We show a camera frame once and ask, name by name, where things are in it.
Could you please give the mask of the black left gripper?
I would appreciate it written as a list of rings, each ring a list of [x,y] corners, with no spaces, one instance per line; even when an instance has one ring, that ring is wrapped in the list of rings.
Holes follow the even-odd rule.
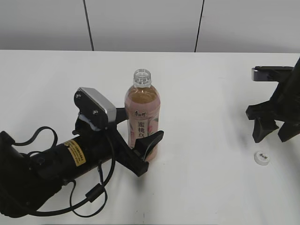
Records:
[[[103,148],[107,147],[108,150],[101,150],[103,157],[115,156],[118,163],[140,177],[149,168],[149,163],[146,161],[149,162],[156,156],[158,143],[163,139],[164,132],[157,131],[150,136],[136,139],[133,152],[117,130],[117,125],[127,120],[128,114],[125,107],[116,108],[115,122],[109,123],[103,129],[93,125],[85,116],[78,116],[73,133],[79,134],[91,147],[99,145]]]

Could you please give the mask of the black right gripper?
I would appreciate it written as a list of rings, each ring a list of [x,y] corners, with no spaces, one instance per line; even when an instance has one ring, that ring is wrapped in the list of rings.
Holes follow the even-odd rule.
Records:
[[[292,73],[278,85],[270,99],[249,105],[246,115],[254,120],[253,139],[261,142],[268,134],[279,129],[274,120],[285,121],[279,129],[281,142],[286,142],[300,133],[300,61],[293,66]]]

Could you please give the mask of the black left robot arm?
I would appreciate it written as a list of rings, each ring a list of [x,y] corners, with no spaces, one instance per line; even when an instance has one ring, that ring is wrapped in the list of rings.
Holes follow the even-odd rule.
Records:
[[[73,131],[74,138],[58,144],[55,137],[51,147],[27,154],[16,150],[19,146],[7,132],[0,134],[0,211],[19,218],[25,215],[56,216],[78,209],[86,203],[106,195],[116,163],[135,175],[145,174],[149,168],[145,160],[149,152],[162,140],[164,132],[136,140],[130,148],[117,130],[128,119],[124,108],[117,108],[112,120],[99,107],[80,109]],[[68,208],[41,212],[40,207],[58,193],[64,185],[94,168],[111,161],[106,178],[100,178],[85,198]]]

